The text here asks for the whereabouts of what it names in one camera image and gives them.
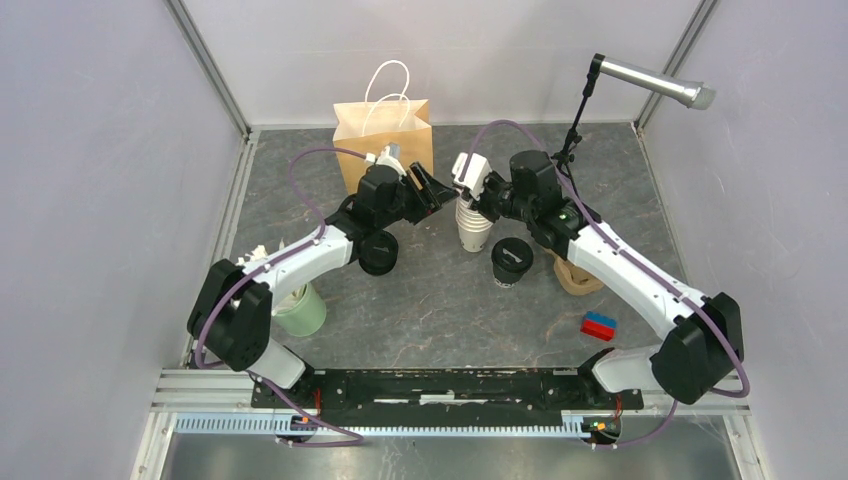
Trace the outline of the black coffee lid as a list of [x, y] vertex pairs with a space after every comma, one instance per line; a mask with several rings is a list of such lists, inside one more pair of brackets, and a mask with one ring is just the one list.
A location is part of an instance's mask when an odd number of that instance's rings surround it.
[[492, 264], [498, 264], [508, 269], [522, 269], [532, 267], [534, 253], [531, 246], [517, 237], [502, 238], [492, 248]]

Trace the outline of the black sleeved paper cup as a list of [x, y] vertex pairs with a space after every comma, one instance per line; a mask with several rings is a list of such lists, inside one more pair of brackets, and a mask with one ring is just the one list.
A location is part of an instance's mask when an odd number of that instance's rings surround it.
[[502, 288], [512, 288], [515, 284], [517, 284], [527, 273], [528, 268], [522, 269], [508, 269], [504, 266], [494, 264], [493, 268], [493, 277], [495, 279], [495, 283]]

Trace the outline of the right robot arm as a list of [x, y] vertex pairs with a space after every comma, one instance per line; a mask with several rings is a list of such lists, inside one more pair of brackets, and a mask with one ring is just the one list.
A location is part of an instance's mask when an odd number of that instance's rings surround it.
[[602, 408], [624, 390], [661, 389], [693, 405], [744, 359], [741, 310], [721, 292], [709, 296], [666, 273], [629, 246], [586, 206], [543, 151], [509, 161], [502, 178], [488, 160], [461, 153], [452, 168], [465, 204], [490, 222], [522, 222], [542, 248], [586, 271], [632, 307], [660, 344], [612, 350], [589, 363], [577, 382], [580, 400]]

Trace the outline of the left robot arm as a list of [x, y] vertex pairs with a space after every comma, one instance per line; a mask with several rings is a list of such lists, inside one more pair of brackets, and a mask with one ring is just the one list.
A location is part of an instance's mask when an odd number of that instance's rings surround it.
[[364, 257], [390, 225], [415, 225], [455, 200], [457, 191], [419, 163], [405, 173], [388, 165], [367, 168], [357, 190], [318, 229], [292, 245], [243, 266], [223, 259], [207, 273], [187, 320], [188, 333], [236, 372], [276, 385], [290, 407], [314, 394], [308, 365], [270, 336], [272, 309], [284, 296], [321, 275]]

